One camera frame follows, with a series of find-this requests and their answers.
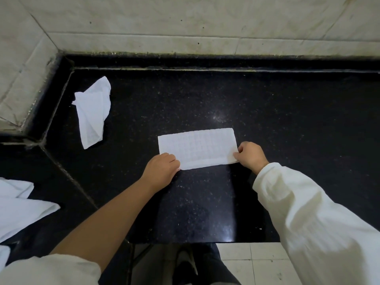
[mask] white shirt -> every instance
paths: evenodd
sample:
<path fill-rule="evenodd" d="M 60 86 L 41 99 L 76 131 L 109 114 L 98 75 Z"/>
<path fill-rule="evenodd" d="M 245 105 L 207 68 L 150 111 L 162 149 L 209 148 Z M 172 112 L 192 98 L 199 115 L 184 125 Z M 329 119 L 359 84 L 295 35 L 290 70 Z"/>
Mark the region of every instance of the white shirt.
<path fill-rule="evenodd" d="M 253 189 L 303 284 L 380 284 L 380 232 L 301 172 L 270 163 Z M 2 285 L 96 285 L 98 264 L 69 255 L 13 262 Z"/>

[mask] black trousers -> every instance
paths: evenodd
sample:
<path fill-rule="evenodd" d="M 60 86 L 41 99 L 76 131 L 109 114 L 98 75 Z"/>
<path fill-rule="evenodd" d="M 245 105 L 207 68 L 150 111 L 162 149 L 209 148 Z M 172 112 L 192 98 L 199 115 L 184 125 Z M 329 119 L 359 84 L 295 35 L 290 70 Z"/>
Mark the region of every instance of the black trousers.
<path fill-rule="evenodd" d="M 192 249 L 198 275 L 190 263 L 182 262 L 174 270 L 173 285 L 210 285 L 216 282 L 240 285 L 221 261 L 215 243 L 192 244 Z"/>

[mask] leg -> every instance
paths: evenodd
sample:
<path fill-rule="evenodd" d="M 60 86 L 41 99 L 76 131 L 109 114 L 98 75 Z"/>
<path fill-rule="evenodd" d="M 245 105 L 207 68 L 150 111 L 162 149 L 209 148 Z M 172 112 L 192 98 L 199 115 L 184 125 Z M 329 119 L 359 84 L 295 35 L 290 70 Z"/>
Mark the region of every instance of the leg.
<path fill-rule="evenodd" d="M 205 285 L 216 282 L 239 284 L 239 281 L 227 269 L 220 259 L 215 243 L 198 243 L 192 245 L 198 276 Z"/>
<path fill-rule="evenodd" d="M 191 258 L 187 251 L 181 250 L 178 252 L 176 269 L 173 273 L 173 285 L 199 284 L 198 276 L 190 261 Z"/>

